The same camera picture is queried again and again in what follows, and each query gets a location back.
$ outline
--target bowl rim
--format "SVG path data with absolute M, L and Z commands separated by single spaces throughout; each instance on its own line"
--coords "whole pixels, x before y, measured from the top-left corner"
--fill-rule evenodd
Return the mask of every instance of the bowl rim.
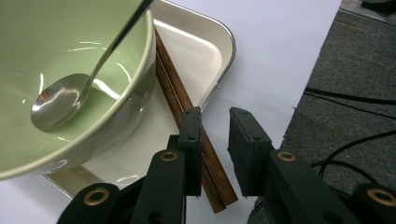
M 155 46 L 152 46 L 152 38 L 154 36 L 154 22 L 153 22 L 152 11 L 150 8 L 146 11 L 144 18 L 146 19 L 146 25 L 148 27 L 148 30 L 147 30 L 148 38 L 146 38 L 144 52 L 142 54 L 142 59 L 136 68 L 136 71 L 135 71 L 136 74 L 141 74 L 144 72 L 144 69 L 146 67 L 146 62 L 149 60 L 151 47 L 155 48 Z M 65 146 L 63 146 L 61 148 L 58 148 L 57 150 L 51 152 L 50 154 L 48 154 L 36 161 L 26 163 L 26 164 L 19 166 L 17 168 L 11 168 L 9 170 L 5 170 L 4 172 L 0 171 L 0 180 L 8 179 L 8 178 L 19 176 L 19 175 L 24 175 L 24 174 L 30 173 L 33 170 L 36 170 L 40 167 L 51 164 L 52 162 L 59 160 L 63 155 L 68 153 L 71 150 L 71 148 L 81 144 L 84 139 L 87 139 L 90 136 L 92 136 L 94 134 L 94 132 L 96 130 L 100 129 L 107 122 L 107 120 L 109 118 L 111 118 L 118 111 L 118 109 L 126 102 L 126 100 L 128 100 L 128 98 L 126 96 L 130 95 L 137 85 L 136 81 L 134 81 L 134 79 L 139 79 L 139 78 L 140 78 L 140 76 L 134 76 L 133 80 L 131 80 L 129 82 L 129 84 L 126 86 L 126 88 L 125 88 L 126 91 L 124 91 L 122 93 L 119 100 L 117 100 L 115 102 L 115 104 L 113 106 L 111 106 L 107 110 L 107 112 L 101 118 L 99 118 L 99 120 L 97 120 L 89 129 L 87 129 L 85 132 L 83 132 L 80 136 L 76 137 L 72 142 L 66 144 Z

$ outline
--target chopsticks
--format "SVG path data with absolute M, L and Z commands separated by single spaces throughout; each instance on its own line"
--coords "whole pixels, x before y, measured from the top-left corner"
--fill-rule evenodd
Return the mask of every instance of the chopsticks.
M 193 105 L 157 30 L 155 30 L 155 36 L 157 78 L 179 128 L 183 111 L 192 108 Z M 236 202 L 238 198 L 205 129 L 203 129 L 203 137 L 202 184 L 214 213 L 218 213 L 224 210 L 226 205 Z

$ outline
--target gray carpet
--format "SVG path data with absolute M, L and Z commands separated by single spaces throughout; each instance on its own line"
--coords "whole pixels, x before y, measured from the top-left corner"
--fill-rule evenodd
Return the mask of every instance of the gray carpet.
M 339 11 L 308 86 L 361 97 L 396 100 L 395 73 L 396 26 Z M 396 105 L 327 98 L 396 117 Z M 396 130 L 396 119 L 304 95 L 281 149 L 294 150 L 311 163 L 324 160 L 350 142 L 393 130 Z M 335 159 L 353 164 L 380 184 L 396 189 L 396 135 L 351 147 Z M 329 166 L 324 181 L 348 193 L 359 183 L 368 182 L 339 166 Z M 265 213 L 260 209 L 248 224 L 267 223 L 264 219 Z

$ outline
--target white table surface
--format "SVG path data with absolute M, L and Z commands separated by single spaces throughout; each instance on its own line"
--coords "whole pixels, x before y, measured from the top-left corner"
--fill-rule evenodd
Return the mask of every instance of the white table surface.
M 223 22 L 236 57 L 203 114 L 203 123 L 239 201 L 214 215 L 205 195 L 188 198 L 187 223 L 246 223 L 255 197 L 245 199 L 228 146 L 229 109 L 256 117 L 279 148 L 341 0 L 173 0 Z M 0 223 L 55 223 L 70 199 L 42 176 L 0 182 Z

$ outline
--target brass insert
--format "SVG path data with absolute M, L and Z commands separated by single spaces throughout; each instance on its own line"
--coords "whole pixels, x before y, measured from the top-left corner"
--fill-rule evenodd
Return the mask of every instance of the brass insert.
M 396 196 L 388 193 L 382 189 L 369 189 L 367 190 L 367 194 L 374 201 L 378 203 L 382 203 L 386 206 L 396 206 Z
M 282 160 L 282 161 L 295 161 L 297 160 L 296 156 L 290 152 L 279 152 L 277 153 L 277 156 Z
M 174 161 L 177 159 L 177 154 L 175 152 L 164 152 L 161 154 L 161 160 L 163 161 Z
M 109 195 L 110 192 L 108 192 L 107 189 L 104 188 L 93 189 L 85 195 L 84 203 L 89 206 L 95 206 L 97 204 L 104 202 Z

